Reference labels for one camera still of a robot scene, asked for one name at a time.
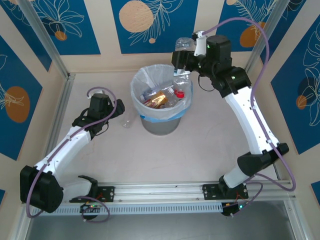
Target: clear plastic bottle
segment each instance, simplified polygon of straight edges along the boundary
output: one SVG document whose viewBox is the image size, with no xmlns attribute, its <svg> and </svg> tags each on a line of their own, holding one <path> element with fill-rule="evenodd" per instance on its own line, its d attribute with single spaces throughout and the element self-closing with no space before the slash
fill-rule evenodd
<svg viewBox="0 0 320 240">
<path fill-rule="evenodd" d="M 155 88 L 149 88 L 144 91 L 140 96 L 140 101 L 144 103 L 148 99 L 150 99 L 153 95 L 157 94 L 159 91 L 162 91 L 166 97 L 170 97 L 174 94 L 174 83 L 172 81 L 166 82 L 161 86 L 156 86 Z"/>
<path fill-rule="evenodd" d="M 191 86 L 191 80 L 189 75 L 175 76 L 173 79 L 173 87 L 176 91 L 186 92 L 186 90 Z"/>
<path fill-rule="evenodd" d="M 121 125 L 126 129 L 130 128 L 137 116 L 137 110 L 133 106 L 129 109 L 126 109 L 126 111 L 123 114 Z"/>
<path fill-rule="evenodd" d="M 196 49 L 195 41 L 189 37 L 180 37 L 175 42 L 176 51 L 194 51 Z"/>
<path fill-rule="evenodd" d="M 169 98 L 168 102 L 165 104 L 166 108 L 174 107 L 180 100 L 185 97 L 185 92 L 183 91 L 176 91 L 171 98 Z"/>
</svg>

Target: metal bar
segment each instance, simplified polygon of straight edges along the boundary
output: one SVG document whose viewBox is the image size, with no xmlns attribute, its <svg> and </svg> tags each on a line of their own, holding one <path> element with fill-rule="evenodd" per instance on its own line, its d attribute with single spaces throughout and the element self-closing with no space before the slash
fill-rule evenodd
<svg viewBox="0 0 320 240">
<path fill-rule="evenodd" d="M 26 239 L 31 219 L 27 217 L 25 204 L 19 205 L 17 218 L 18 220 L 15 221 L 15 224 L 13 224 L 8 240 Z"/>
<path fill-rule="evenodd" d="M 64 120 L 64 116 L 66 113 L 68 101 L 70 98 L 72 86 L 75 81 L 75 75 L 71 74 L 68 80 L 64 84 L 63 92 L 59 101 L 59 105 L 54 116 L 54 122 L 52 126 L 52 130 L 50 133 L 50 138 L 48 141 L 48 145 L 45 151 L 45 155 L 47 156 L 57 145 L 58 137 L 60 134 L 60 129 Z"/>
<path fill-rule="evenodd" d="M 286 192 L 269 181 L 261 181 L 263 191 L 257 201 L 288 200 L 295 198 L 293 192 Z M 289 181 L 278 181 L 289 188 Z M 203 183 L 151 183 L 151 184 L 117 184 L 100 183 L 99 186 L 114 186 L 113 204 L 172 204 L 172 203 L 223 203 L 234 199 L 205 200 L 202 191 L 203 184 L 217 184 L 217 182 Z M 247 185 L 249 198 L 260 189 L 260 185 Z"/>
<path fill-rule="evenodd" d="M 315 240 L 308 225 L 306 219 L 301 212 L 300 205 L 296 199 L 288 199 L 284 201 L 286 213 L 289 217 L 289 221 L 296 240 Z"/>
<path fill-rule="evenodd" d="M 222 213 L 223 207 L 220 202 L 205 203 L 174 203 L 174 204 L 106 204 L 111 215 L 141 215 L 141 214 L 195 214 L 195 213 Z M 81 204 L 64 204 L 52 213 L 44 212 L 43 216 L 79 216 Z M 32 214 L 40 210 L 35 208 Z M 85 215 L 107 215 L 104 207 L 93 209 Z"/>
<path fill-rule="evenodd" d="M 67 79 L 68 70 L 65 66 L 64 62 L 62 61 L 60 54 L 54 45 L 52 39 L 50 38 L 45 26 L 42 24 L 38 14 L 36 13 L 32 3 L 28 0 L 17 0 L 17 3 L 24 14 L 25 18 L 28 20 L 29 24 L 31 25 L 33 31 L 39 38 L 40 42 L 42 43 L 43 47 L 49 54 L 50 58 L 52 59 L 53 63 L 56 65 L 58 71 L 62 76 Z"/>
<path fill-rule="evenodd" d="M 273 31 L 275 30 L 283 12 L 286 10 L 286 7 L 290 2 L 290 0 L 274 0 L 274 1 L 277 1 L 277 3 L 275 4 L 274 9 L 272 10 L 264 27 L 264 31 L 268 39 L 270 38 Z M 260 37 L 256 41 L 256 44 L 253 47 L 249 60 L 246 63 L 245 71 L 247 73 L 250 73 L 254 69 L 255 64 L 259 61 L 260 54 L 264 50 L 265 46 L 266 46 L 265 40 L 260 35 Z"/>
</svg>

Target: label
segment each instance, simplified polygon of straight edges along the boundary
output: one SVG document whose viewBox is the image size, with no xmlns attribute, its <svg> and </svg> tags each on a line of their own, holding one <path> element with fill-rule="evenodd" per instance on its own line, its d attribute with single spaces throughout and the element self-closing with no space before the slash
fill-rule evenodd
<svg viewBox="0 0 320 240">
<path fill-rule="evenodd" d="M 169 87 L 169 88 L 168 88 L 168 91 L 169 91 L 171 94 L 174 94 L 174 93 L 175 93 L 175 91 L 174 91 L 174 89 L 173 89 L 172 87 Z"/>
</svg>

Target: red bottle cap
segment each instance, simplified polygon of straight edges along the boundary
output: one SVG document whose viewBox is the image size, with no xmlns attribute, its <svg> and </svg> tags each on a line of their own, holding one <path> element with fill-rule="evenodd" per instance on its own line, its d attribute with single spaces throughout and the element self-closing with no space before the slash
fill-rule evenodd
<svg viewBox="0 0 320 240">
<path fill-rule="evenodd" d="M 175 95 L 178 99 L 183 99 L 185 97 L 185 93 L 183 91 L 177 91 Z"/>
</svg>

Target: white floor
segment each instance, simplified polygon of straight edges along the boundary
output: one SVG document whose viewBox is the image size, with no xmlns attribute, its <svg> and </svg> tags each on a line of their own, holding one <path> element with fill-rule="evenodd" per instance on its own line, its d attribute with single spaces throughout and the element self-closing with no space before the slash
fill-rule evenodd
<svg viewBox="0 0 320 240">
<path fill-rule="evenodd" d="M 133 107 L 130 81 L 135 72 L 79 73 L 76 75 L 60 131 L 61 140 L 76 117 L 89 107 L 88 89 L 103 86 L 122 99 L 127 111 Z M 205 92 L 194 80 L 190 110 L 178 128 L 167 136 L 147 132 L 137 117 L 131 128 L 122 126 L 123 116 L 109 121 L 106 133 L 83 148 L 67 167 L 65 177 L 87 175 L 99 182 L 197 182 L 217 181 L 249 151 L 245 134 L 229 105 L 218 91 Z M 208 79 L 203 86 L 211 88 Z M 273 166 L 263 171 L 276 179 Z"/>
</svg>

